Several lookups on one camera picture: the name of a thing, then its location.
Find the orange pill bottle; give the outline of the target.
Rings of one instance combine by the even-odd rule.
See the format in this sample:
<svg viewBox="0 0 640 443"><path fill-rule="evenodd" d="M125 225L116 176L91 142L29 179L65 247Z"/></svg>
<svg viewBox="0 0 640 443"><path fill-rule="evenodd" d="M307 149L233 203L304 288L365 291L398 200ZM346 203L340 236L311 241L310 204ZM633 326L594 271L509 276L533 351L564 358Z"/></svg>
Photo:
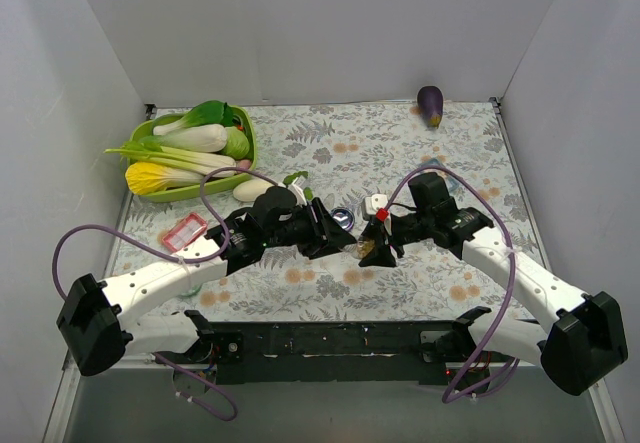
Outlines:
<svg viewBox="0 0 640 443"><path fill-rule="evenodd" d="M370 239L358 240L355 243L345 245L341 248L343 253L350 255L351 257L362 260L367 257L369 253L375 249L375 241Z"/></svg>

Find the blue round pill container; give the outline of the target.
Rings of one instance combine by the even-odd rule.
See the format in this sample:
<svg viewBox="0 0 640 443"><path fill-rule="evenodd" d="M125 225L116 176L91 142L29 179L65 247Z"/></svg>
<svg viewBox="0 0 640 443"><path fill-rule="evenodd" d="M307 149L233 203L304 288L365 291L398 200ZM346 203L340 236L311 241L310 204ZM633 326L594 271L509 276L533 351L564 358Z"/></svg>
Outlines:
<svg viewBox="0 0 640 443"><path fill-rule="evenodd" d="M331 210L330 214L338 225L345 231L351 231L354 227L355 216L348 208L336 207Z"/></svg>

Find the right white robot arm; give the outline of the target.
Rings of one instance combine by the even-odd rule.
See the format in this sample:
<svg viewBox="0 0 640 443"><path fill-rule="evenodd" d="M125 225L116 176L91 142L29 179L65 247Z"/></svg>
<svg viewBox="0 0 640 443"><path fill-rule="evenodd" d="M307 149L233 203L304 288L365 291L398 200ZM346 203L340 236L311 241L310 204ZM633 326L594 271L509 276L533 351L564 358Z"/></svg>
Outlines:
<svg viewBox="0 0 640 443"><path fill-rule="evenodd" d="M484 352L541 367L564 392L578 396L628 358L621 309L609 294L591 295L513 249L506 233L479 210L458 207L435 172L408 181L413 208L391 213L392 199L364 199L367 222L356 253L363 267L394 267L405 246L431 240L502 286L531 320L512 320L476 307L426 346L427 353L476 360Z"/></svg>

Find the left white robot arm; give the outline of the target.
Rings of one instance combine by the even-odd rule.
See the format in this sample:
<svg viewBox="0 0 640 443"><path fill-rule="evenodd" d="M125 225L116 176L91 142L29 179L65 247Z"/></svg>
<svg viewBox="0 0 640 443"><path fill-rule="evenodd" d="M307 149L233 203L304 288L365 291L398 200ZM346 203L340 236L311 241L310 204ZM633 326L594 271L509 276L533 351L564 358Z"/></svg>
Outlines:
<svg viewBox="0 0 640 443"><path fill-rule="evenodd" d="M292 191L271 187L174 255L119 277L78 278L56 324L84 376L100 374L125 356L158 351L200 363L213 349L205 318L188 311L154 316L152 310L259 262L269 248L294 246L317 259L355 242L319 198L301 204Z"/></svg>

